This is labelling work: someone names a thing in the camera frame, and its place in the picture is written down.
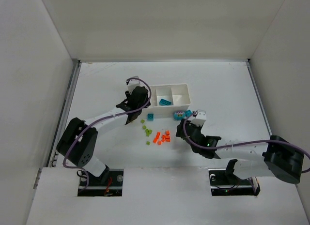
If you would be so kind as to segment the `small teal lego brick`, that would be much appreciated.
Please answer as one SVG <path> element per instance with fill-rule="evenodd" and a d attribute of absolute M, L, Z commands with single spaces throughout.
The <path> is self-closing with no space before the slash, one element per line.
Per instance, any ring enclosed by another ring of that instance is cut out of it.
<path fill-rule="evenodd" d="M 186 115 L 187 117 L 189 117 L 191 114 L 192 114 L 192 111 L 191 111 L 191 110 L 186 110 L 186 111 L 185 111 L 185 115 Z"/>

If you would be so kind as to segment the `square teal lego brick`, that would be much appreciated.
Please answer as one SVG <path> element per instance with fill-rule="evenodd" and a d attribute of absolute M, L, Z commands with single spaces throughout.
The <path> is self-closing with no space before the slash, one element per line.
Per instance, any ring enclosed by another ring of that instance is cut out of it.
<path fill-rule="evenodd" d="M 153 121 L 154 120 L 154 114 L 153 113 L 147 114 L 147 120 Z"/>

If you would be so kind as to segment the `long teal lego brick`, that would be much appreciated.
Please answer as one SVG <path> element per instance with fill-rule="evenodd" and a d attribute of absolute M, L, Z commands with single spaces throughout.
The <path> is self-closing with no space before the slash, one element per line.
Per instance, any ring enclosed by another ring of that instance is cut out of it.
<path fill-rule="evenodd" d="M 158 104 L 160 106 L 170 106 L 170 105 L 172 105 L 172 102 L 162 98 L 159 100 Z"/>

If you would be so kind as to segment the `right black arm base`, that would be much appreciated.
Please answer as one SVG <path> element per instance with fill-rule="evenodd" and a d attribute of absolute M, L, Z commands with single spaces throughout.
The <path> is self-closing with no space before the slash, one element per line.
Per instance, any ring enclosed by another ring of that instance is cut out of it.
<path fill-rule="evenodd" d="M 258 196 L 261 189 L 257 178 L 240 179 L 234 174 L 236 159 L 226 168 L 208 169 L 212 196 Z"/>

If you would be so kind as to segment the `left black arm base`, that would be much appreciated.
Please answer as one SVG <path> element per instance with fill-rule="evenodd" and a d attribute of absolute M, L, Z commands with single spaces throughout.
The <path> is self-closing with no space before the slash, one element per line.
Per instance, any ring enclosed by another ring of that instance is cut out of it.
<path fill-rule="evenodd" d="M 81 170 L 77 171 L 79 179 L 79 186 L 77 195 L 81 197 L 121 197 L 123 194 L 123 169 L 111 169 L 108 173 L 107 179 L 102 183 L 94 176 L 89 174 L 89 184 L 86 187 L 86 174 Z"/>

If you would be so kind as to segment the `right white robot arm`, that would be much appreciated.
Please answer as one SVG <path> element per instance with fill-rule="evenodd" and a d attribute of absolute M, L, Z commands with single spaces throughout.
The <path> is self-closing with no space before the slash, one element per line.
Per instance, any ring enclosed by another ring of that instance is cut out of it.
<path fill-rule="evenodd" d="M 224 173 L 232 181 L 275 177 L 290 184 L 300 182 L 304 173 L 303 161 L 309 154 L 280 136 L 242 143 L 230 141 L 218 146 L 220 136 L 203 135 L 201 130 L 202 127 L 193 121 L 182 119 L 176 128 L 176 137 L 183 139 L 194 153 L 206 159 L 228 159 Z"/>

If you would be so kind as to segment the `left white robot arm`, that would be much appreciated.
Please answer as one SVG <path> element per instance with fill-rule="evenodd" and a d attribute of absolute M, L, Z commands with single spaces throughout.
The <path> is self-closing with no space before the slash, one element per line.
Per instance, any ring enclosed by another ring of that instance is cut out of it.
<path fill-rule="evenodd" d="M 142 110 L 150 105 L 151 96 L 149 86 L 136 86 L 126 92 L 126 99 L 101 117 L 88 121 L 71 119 L 56 147 L 64 157 L 63 167 L 80 170 L 87 184 L 91 178 L 100 184 L 105 183 L 109 167 L 94 156 L 98 133 L 107 133 L 137 119 Z"/>

